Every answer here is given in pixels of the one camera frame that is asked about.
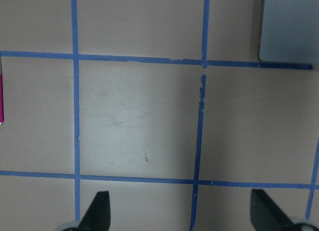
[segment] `beige floor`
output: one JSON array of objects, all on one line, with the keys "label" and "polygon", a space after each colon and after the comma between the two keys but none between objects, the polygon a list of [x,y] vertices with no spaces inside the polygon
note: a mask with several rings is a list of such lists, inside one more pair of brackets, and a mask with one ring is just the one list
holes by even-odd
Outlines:
[{"label": "beige floor", "polygon": [[[201,60],[204,0],[77,0],[80,54]],[[71,0],[0,0],[0,51],[72,51]],[[258,61],[262,0],[210,0],[208,60]],[[74,173],[73,60],[2,57],[0,171]],[[310,184],[319,74],[139,62],[79,62],[82,175],[193,179],[207,75],[200,179]],[[80,214],[111,192],[111,231],[186,231],[191,184],[82,180]],[[266,189],[304,217],[307,189]],[[74,180],[0,175],[0,227],[74,219]],[[195,230],[252,231],[250,188],[199,186]],[[311,220],[319,218],[315,191]]]}]

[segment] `tiled floor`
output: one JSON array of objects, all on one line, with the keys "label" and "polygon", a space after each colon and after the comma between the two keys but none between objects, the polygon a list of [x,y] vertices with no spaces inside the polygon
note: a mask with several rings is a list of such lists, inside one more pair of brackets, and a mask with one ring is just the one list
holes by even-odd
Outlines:
[{"label": "tiled floor", "polygon": [[319,224],[318,67],[257,63],[261,3],[0,0],[0,226],[54,230],[108,190],[111,231],[252,231],[253,187]]}]

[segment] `blue tape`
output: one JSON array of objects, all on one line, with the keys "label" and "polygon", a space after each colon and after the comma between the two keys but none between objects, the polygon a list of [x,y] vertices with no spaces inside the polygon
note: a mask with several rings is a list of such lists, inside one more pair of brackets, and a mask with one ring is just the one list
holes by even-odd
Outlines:
[{"label": "blue tape", "polygon": [[[78,46],[74,45],[73,50],[74,52],[78,52]],[[68,54],[68,53],[7,51],[7,50],[0,51],[0,56],[52,58],[52,59],[75,59],[76,58],[74,54]],[[135,61],[135,62],[141,62],[141,63],[157,63],[157,64],[203,65],[203,60],[194,60],[194,59],[175,60],[170,58],[140,57],[140,56],[79,54],[78,59],[79,60],[100,60],[100,61]],[[228,67],[249,67],[249,68],[299,69],[299,70],[314,69],[314,67],[310,64],[259,63],[259,62],[245,62],[245,61],[225,61],[225,60],[209,60],[209,61],[206,61],[206,65],[228,66]]]},{"label": "blue tape", "polygon": [[206,91],[206,75],[201,77],[202,87],[200,88],[200,101],[198,108],[198,122],[197,122],[197,141],[196,141],[196,153],[195,153],[195,168],[194,168],[194,184],[193,194],[191,202],[191,215],[190,215],[190,228],[192,231],[196,223],[197,213],[197,197],[198,197],[198,180],[200,169],[200,155],[201,155],[201,140],[204,121],[204,108],[205,108],[205,91]]},{"label": "blue tape", "polygon": [[203,31],[201,42],[201,65],[207,68],[207,41],[208,41],[208,25],[209,25],[209,4],[210,0],[204,0],[204,13],[203,13]]},{"label": "blue tape", "polygon": [[199,181],[200,185],[241,187],[241,188],[277,188],[277,189],[309,189],[307,184],[280,184],[280,183],[253,183],[253,182],[228,182],[228,181]]},{"label": "blue tape", "polygon": [[250,67],[250,68],[273,68],[273,69],[299,69],[313,70],[310,64],[289,64],[289,63],[262,63],[228,60],[209,60],[207,65],[211,66],[229,66],[229,67]]},{"label": "blue tape", "polygon": [[181,64],[181,65],[200,65],[200,60],[180,59],[174,60],[170,58],[157,57],[140,57],[140,56],[117,56],[117,55],[87,55],[80,54],[80,60],[103,60],[103,61],[135,61],[141,63],[157,63],[157,64]]},{"label": "blue tape", "polygon": [[[36,178],[54,178],[54,179],[75,179],[74,174],[60,173],[39,173],[39,172],[17,172],[17,171],[0,171],[0,176],[18,176],[18,177],[36,177]],[[80,175],[81,180],[98,180],[98,181],[121,181],[135,183],[160,183],[160,184],[182,184],[182,185],[206,185],[206,186],[223,186],[239,188],[280,188],[280,189],[310,189],[311,185],[306,184],[280,184],[280,183],[246,183],[246,182],[227,182],[227,181],[210,181],[210,180],[186,180],[186,179],[162,179],[162,178],[143,178],[143,177],[119,177],[119,176],[99,176],[99,175]]]},{"label": "blue tape", "polygon": [[19,177],[36,177],[36,178],[54,178],[54,179],[74,179],[73,174],[59,173],[39,173],[39,172],[16,172],[0,170],[0,176],[19,176]]},{"label": "blue tape", "polygon": [[142,178],[142,177],[119,177],[119,176],[98,176],[98,175],[81,175],[82,180],[100,180],[100,181],[122,181],[137,183],[161,183],[161,184],[183,184],[192,185],[193,180],[183,179],[161,179],[161,178]]},{"label": "blue tape", "polygon": [[80,220],[80,101],[79,101],[79,44],[77,0],[71,0],[72,12],[72,43],[74,64],[74,215]]},{"label": "blue tape", "polygon": [[309,189],[309,196],[308,196],[308,202],[307,202],[307,208],[306,208],[305,218],[307,220],[310,219],[311,209],[313,206],[313,199],[314,199],[314,193],[315,193],[317,175],[318,175],[318,166],[319,166],[319,140],[317,140],[314,167],[313,167],[313,173],[311,177],[311,187]]},{"label": "blue tape", "polygon": [[48,53],[48,52],[28,52],[28,51],[0,51],[0,56],[32,57],[32,58],[53,58],[53,59],[73,59],[73,54]]},{"label": "blue tape", "polygon": [[77,1],[71,0],[73,54],[79,54]]}]

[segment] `gray square object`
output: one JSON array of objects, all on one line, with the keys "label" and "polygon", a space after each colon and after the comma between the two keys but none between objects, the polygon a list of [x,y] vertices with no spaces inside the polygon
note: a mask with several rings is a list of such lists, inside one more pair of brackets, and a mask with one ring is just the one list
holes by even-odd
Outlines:
[{"label": "gray square object", "polygon": [[319,63],[319,0],[264,0],[260,59]]}]

